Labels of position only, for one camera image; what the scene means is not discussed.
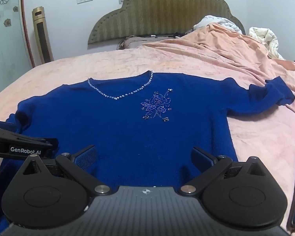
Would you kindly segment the blue beaded sweater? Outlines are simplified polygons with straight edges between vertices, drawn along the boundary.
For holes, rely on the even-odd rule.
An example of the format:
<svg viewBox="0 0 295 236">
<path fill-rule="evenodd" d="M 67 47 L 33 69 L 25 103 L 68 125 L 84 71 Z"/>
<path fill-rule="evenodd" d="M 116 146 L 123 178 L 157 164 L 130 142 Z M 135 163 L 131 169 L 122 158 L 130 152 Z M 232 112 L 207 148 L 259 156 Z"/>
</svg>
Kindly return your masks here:
<svg viewBox="0 0 295 236">
<path fill-rule="evenodd" d="M 236 229 L 214 220 L 200 200 L 178 193 L 201 174 L 191 161 L 198 147 L 233 161 L 227 118 L 259 114 L 295 97 L 280 78 L 240 87 L 213 80 L 147 71 L 136 77 L 63 85 L 18 104 L 7 123 L 16 133 L 58 139 L 51 158 L 94 151 L 78 166 L 111 188 L 65 225 L 30 229 L 9 222 L 2 197 L 26 158 L 3 158 L 0 235 L 285 235 L 279 226 Z"/>
</svg>

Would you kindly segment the pink bed sheet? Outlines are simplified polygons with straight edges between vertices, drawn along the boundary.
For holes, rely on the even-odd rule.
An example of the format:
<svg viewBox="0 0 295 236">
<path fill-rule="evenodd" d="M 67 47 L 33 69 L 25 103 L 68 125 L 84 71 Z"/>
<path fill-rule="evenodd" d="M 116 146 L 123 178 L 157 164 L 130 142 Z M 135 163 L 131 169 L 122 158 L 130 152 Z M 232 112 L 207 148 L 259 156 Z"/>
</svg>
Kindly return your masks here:
<svg viewBox="0 0 295 236">
<path fill-rule="evenodd" d="M 242 87 L 261 85 L 281 77 L 295 95 L 295 62 L 271 60 L 261 48 L 193 45 L 187 41 L 155 43 L 136 49 L 100 52 L 40 65 L 0 93 L 0 120 L 14 113 L 27 98 L 44 95 L 63 84 L 87 78 L 114 79 L 139 75 L 147 70 L 185 73 L 222 80 L 232 77 Z M 240 160 L 258 156 L 292 200 L 295 181 L 295 101 L 251 118 L 229 119 L 235 150 Z"/>
</svg>

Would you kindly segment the glass wardrobe door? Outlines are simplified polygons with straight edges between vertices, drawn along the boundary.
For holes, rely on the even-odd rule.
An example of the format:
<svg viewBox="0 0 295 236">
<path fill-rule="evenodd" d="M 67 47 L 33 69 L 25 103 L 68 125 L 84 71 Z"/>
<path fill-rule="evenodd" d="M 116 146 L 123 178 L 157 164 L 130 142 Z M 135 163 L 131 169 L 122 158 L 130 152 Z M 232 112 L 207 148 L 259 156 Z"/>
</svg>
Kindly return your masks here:
<svg viewBox="0 0 295 236">
<path fill-rule="evenodd" d="M 22 0 L 0 0 L 0 92 L 32 68 Z"/>
</svg>

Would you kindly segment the gold tower fan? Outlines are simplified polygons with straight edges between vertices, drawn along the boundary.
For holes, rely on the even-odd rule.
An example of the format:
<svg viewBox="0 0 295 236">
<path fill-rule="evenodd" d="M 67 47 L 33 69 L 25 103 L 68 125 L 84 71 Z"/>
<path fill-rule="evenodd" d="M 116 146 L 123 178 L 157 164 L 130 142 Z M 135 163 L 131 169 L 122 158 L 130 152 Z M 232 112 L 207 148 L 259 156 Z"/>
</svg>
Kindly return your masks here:
<svg viewBox="0 0 295 236">
<path fill-rule="evenodd" d="M 45 9 L 44 7 L 36 7 L 32 11 L 32 19 L 34 26 L 34 34 L 38 47 L 39 56 L 42 63 L 54 61 L 52 49 L 50 46 Z"/>
</svg>

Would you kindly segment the orange blanket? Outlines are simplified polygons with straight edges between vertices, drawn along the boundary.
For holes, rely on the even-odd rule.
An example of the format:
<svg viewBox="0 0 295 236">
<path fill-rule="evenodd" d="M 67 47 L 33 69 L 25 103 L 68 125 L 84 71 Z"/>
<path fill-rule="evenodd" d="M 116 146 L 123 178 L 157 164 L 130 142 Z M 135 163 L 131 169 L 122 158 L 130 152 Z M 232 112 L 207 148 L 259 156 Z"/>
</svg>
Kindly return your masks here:
<svg viewBox="0 0 295 236">
<path fill-rule="evenodd" d="M 256 85 L 281 77 L 295 95 L 295 62 L 272 59 L 262 43 L 217 23 L 178 39 L 147 43 L 146 46 L 240 72 L 249 76 Z M 295 113 L 295 101 L 288 108 Z"/>
</svg>

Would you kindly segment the cream crumpled duvet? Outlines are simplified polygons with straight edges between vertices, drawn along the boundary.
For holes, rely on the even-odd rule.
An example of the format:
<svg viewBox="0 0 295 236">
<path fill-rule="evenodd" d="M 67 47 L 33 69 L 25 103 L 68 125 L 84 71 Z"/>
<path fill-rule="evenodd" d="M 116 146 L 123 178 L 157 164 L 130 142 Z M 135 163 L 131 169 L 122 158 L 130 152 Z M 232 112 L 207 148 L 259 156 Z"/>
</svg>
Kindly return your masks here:
<svg viewBox="0 0 295 236">
<path fill-rule="evenodd" d="M 250 27 L 249 36 L 262 43 L 267 51 L 268 56 L 272 59 L 285 60 L 279 53 L 279 42 L 275 33 L 269 28 Z"/>
</svg>

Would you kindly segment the patterned pillow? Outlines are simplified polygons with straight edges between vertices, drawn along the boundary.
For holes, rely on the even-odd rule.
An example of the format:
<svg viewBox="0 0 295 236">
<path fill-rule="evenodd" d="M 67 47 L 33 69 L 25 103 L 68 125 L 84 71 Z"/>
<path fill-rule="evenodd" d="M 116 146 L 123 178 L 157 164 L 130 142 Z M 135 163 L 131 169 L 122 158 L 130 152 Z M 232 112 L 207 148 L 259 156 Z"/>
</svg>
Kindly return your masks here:
<svg viewBox="0 0 295 236">
<path fill-rule="evenodd" d="M 128 36 L 121 40 L 117 45 L 117 50 L 135 49 L 145 43 L 153 43 L 167 39 L 174 39 L 173 35 L 145 35 L 145 36 Z"/>
</svg>

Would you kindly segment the olive green headboard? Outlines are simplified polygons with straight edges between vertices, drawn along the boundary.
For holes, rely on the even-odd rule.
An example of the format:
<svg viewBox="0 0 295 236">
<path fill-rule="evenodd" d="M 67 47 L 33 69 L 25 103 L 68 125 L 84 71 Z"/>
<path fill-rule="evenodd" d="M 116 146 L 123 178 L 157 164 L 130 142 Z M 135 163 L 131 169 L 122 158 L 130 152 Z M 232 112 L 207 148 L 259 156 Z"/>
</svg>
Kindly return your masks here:
<svg viewBox="0 0 295 236">
<path fill-rule="evenodd" d="M 88 44 L 132 35 L 184 33 L 206 15 L 226 18 L 245 30 L 225 0 L 124 0 L 120 9 L 99 19 Z"/>
</svg>

